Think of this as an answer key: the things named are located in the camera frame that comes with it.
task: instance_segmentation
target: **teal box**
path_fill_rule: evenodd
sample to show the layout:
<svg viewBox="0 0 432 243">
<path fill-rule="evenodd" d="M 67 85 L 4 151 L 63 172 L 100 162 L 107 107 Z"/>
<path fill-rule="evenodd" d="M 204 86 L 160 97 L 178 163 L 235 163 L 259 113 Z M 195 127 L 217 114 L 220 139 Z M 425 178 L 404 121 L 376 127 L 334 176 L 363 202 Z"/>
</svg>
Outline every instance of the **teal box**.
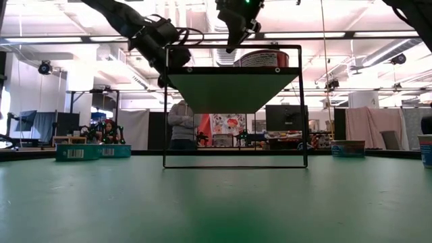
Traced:
<svg viewBox="0 0 432 243">
<path fill-rule="evenodd" d="M 365 142 L 355 140 L 331 141 L 331 154 L 334 157 L 364 157 Z"/>
<path fill-rule="evenodd" d="M 101 158 L 128 158 L 132 153 L 129 144 L 102 144 Z"/>
<path fill-rule="evenodd" d="M 99 159 L 99 144 L 57 144 L 56 161 L 90 161 Z"/>
</svg>

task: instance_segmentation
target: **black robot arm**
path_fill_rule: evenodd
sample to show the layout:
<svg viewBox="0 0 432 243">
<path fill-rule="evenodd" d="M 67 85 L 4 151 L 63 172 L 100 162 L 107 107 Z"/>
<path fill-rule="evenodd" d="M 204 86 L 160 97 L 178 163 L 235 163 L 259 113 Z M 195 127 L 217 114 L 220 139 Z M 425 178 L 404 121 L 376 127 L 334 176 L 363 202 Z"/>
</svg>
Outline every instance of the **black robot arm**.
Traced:
<svg viewBox="0 0 432 243">
<path fill-rule="evenodd" d="M 431 0 L 383 0 L 395 14 L 413 27 L 427 48 L 432 51 L 432 1 Z"/>
<path fill-rule="evenodd" d="M 215 0 L 217 16 L 227 24 L 228 44 L 240 44 L 253 32 L 259 32 L 261 25 L 255 20 L 265 0 Z M 432 51 L 432 0 L 383 0 L 393 8 L 395 14 L 412 26 Z"/>
<path fill-rule="evenodd" d="M 111 27 L 123 37 L 129 39 L 129 50 L 137 49 L 147 59 L 152 68 L 163 73 L 166 65 L 164 47 L 180 40 L 180 34 L 187 32 L 187 28 L 176 28 L 171 20 L 153 15 L 159 20 L 141 16 L 135 9 L 124 3 L 114 0 L 82 0 L 83 3 L 98 11 L 107 19 Z M 182 67 L 190 60 L 187 49 L 171 50 L 169 53 L 169 66 Z M 170 80 L 159 78 L 158 85 L 175 88 Z"/>
</svg>

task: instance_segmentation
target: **poster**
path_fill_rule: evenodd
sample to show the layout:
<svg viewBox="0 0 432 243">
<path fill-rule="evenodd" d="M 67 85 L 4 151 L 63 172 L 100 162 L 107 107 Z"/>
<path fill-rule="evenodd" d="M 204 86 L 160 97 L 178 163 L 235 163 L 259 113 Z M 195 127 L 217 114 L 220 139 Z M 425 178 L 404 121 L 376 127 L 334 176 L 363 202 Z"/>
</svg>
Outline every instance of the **poster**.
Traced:
<svg viewBox="0 0 432 243">
<path fill-rule="evenodd" d="M 210 114 L 211 133 L 238 135 L 246 129 L 246 114 Z"/>
</svg>

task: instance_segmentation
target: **metal frame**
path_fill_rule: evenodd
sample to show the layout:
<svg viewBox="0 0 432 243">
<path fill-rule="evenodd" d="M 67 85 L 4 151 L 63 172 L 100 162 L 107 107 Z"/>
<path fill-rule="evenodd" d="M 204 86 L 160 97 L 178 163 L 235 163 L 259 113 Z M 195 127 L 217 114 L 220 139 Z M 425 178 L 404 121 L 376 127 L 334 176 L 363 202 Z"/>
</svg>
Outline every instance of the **metal frame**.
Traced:
<svg viewBox="0 0 432 243">
<path fill-rule="evenodd" d="M 302 142 L 303 144 L 307 144 L 307 136 L 308 136 L 308 121 L 306 121 L 306 110 L 304 106 L 304 86 L 303 86 L 303 73 L 302 73 L 302 47 L 300 45 L 169 45 L 165 48 L 165 54 L 166 54 L 166 64 L 165 69 L 163 72 L 163 77 L 166 80 L 168 78 L 168 75 L 170 75 L 170 68 L 168 66 L 169 63 L 169 50 L 172 49 L 296 49 L 298 50 L 298 67 L 297 73 L 298 73 L 298 82 L 299 82 L 299 88 L 300 88 L 300 112 L 302 115 Z M 229 67 L 237 69 L 239 72 L 243 67 Z M 163 104 L 163 110 L 164 110 L 164 129 L 163 129 L 163 167 L 166 169 L 223 169 L 223 168 L 231 168 L 231 169 L 306 169 L 308 167 L 308 150 L 307 146 L 303 146 L 302 150 L 302 156 L 303 156 L 303 166 L 167 166 L 166 164 L 166 157 L 168 155 L 167 145 L 167 102 L 168 102 L 168 85 L 165 83 L 164 86 L 164 104 Z M 191 151 L 184 151 L 185 153 L 182 153 L 181 151 L 173 151 L 171 153 L 172 155 L 190 155 Z M 253 155 L 268 155 L 268 153 L 260 153 L 261 151 L 251 151 L 253 152 Z"/>
<path fill-rule="evenodd" d="M 76 99 L 75 99 L 75 94 L 77 92 L 80 92 L 80 95 L 78 95 L 78 97 L 76 97 Z M 115 92 L 117 94 L 117 96 L 116 96 L 117 100 L 115 102 L 115 120 L 114 120 L 114 122 L 117 123 L 117 119 L 119 117 L 120 90 L 112 90 L 111 92 Z M 74 103 L 85 93 L 92 94 L 91 91 L 70 91 L 70 110 L 69 110 L 69 113 L 74 112 Z"/>
</svg>

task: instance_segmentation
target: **person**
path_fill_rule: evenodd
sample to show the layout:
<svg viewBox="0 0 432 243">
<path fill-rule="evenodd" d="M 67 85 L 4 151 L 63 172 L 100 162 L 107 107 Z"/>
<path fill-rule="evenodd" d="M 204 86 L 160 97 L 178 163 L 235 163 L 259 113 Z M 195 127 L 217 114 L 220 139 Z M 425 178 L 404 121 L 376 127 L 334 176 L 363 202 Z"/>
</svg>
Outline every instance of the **person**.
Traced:
<svg viewBox="0 0 432 243">
<path fill-rule="evenodd" d="M 117 126 L 115 125 L 115 122 L 112 119 L 106 119 L 105 120 L 105 135 L 108 137 L 108 139 L 113 142 L 113 136 L 114 136 L 114 129 Z M 102 132 L 97 132 L 97 136 L 99 137 L 99 140 L 102 141 Z M 117 133 L 117 141 L 120 141 L 120 135 Z"/>
<path fill-rule="evenodd" d="M 194 115 L 188 104 L 181 100 L 168 114 L 168 124 L 173 127 L 169 149 L 196 150 L 195 130 L 201 123 L 201 115 Z"/>
</svg>

